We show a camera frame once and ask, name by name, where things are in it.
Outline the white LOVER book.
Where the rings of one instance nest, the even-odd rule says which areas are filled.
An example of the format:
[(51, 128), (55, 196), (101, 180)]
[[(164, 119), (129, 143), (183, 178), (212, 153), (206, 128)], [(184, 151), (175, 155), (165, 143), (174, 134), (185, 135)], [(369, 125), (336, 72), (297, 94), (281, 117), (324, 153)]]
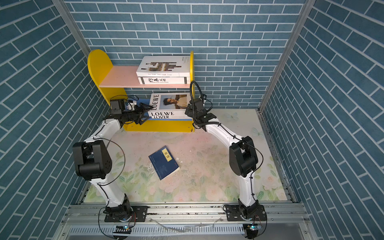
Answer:
[(151, 119), (155, 120), (191, 120), (191, 117), (188, 117), (186, 115), (184, 116), (169, 116), (169, 115), (158, 115), (158, 116), (151, 116)]

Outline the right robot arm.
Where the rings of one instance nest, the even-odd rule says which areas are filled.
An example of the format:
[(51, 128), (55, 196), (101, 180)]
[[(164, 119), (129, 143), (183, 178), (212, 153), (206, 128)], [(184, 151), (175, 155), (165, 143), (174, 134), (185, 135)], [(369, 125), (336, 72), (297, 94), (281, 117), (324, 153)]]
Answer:
[(238, 177), (240, 195), (239, 205), (250, 211), (259, 202), (254, 191), (253, 174), (259, 162), (257, 149), (250, 137), (242, 137), (229, 130), (219, 119), (205, 108), (207, 96), (203, 94), (200, 86), (192, 81), (190, 83), (191, 100), (185, 114), (192, 118), (193, 127), (201, 129), (216, 137), (229, 150), (229, 165)]

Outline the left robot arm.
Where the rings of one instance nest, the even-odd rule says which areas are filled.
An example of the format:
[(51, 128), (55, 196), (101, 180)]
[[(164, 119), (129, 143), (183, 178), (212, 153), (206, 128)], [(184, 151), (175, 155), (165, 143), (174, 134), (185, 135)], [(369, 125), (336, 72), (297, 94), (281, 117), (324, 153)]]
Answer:
[(112, 97), (109, 115), (102, 120), (98, 129), (83, 142), (73, 145), (76, 174), (98, 189), (106, 201), (105, 211), (108, 214), (132, 212), (127, 195), (116, 183), (118, 177), (111, 174), (113, 161), (108, 144), (118, 146), (112, 141), (113, 135), (125, 125), (142, 125), (149, 119), (145, 114), (154, 108), (138, 98), (120, 97)]

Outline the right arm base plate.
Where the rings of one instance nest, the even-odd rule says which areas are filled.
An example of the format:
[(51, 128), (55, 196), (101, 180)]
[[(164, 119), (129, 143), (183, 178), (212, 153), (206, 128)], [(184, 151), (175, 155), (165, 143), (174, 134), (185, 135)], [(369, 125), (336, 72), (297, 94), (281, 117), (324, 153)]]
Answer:
[(249, 207), (244, 205), (224, 205), (223, 210), (229, 222), (267, 220), (264, 206), (258, 203)]

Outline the Heritage Cultural book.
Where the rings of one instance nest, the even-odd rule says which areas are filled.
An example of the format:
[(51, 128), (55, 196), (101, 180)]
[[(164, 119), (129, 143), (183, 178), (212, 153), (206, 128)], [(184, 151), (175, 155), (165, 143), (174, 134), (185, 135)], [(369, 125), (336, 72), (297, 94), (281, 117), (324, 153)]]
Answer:
[(142, 85), (183, 85), (189, 84), (190, 77), (138, 77)]

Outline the yellow pink blue bookshelf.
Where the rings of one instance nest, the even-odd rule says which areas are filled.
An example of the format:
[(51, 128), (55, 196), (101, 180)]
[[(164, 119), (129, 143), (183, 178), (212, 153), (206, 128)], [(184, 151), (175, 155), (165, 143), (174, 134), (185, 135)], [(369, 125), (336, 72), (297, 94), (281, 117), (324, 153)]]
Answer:
[[(126, 94), (126, 88), (188, 89), (189, 84), (140, 84), (136, 74), (138, 66), (114, 66), (109, 56), (102, 50), (93, 50), (88, 55), (89, 74), (100, 93), (110, 104), (114, 96)], [(174, 132), (193, 133), (192, 121), (148, 120), (142, 125), (125, 125), (127, 132)]]

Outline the white LOEWE book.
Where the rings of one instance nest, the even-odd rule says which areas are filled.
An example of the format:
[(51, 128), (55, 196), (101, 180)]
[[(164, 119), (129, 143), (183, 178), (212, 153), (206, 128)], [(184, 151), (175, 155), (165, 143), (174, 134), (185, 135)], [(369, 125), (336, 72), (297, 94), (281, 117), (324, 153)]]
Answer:
[(150, 117), (158, 115), (184, 116), (190, 100), (189, 93), (155, 93), (151, 95), (149, 103), (154, 108), (148, 114)]

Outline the navy blue book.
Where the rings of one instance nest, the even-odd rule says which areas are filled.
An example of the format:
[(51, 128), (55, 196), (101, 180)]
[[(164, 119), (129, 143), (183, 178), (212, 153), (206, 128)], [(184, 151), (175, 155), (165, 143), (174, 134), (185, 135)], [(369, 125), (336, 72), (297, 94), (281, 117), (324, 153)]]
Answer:
[(149, 159), (160, 180), (165, 179), (180, 169), (176, 158), (173, 157), (167, 146), (149, 155)]

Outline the aluminium front rail frame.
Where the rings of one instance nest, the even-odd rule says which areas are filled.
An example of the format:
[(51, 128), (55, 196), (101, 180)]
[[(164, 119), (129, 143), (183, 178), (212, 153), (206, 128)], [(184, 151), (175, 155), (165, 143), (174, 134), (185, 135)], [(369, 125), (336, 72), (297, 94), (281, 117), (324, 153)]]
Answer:
[(262, 201), (267, 220), (230, 222), (224, 203), (145, 203), (137, 222), (106, 223), (101, 205), (71, 205), (55, 240), (244, 240), (246, 226), (258, 225), (258, 240), (315, 240), (301, 203)]

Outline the white brown-pattern book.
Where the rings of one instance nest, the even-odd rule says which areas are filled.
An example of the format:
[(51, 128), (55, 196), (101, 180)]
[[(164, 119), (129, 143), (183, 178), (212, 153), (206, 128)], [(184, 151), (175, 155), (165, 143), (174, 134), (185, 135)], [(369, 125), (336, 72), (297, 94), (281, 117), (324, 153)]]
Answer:
[(136, 73), (138, 77), (189, 77), (190, 56), (145, 56)]

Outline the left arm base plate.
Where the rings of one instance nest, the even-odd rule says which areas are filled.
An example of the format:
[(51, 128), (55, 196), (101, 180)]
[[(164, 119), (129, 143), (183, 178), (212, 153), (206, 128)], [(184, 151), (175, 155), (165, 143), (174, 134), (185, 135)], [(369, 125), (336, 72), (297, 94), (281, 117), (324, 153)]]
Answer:
[(106, 210), (103, 210), (107, 223), (145, 222), (147, 212), (148, 206), (133, 206), (127, 209), (122, 206), (107, 207)]

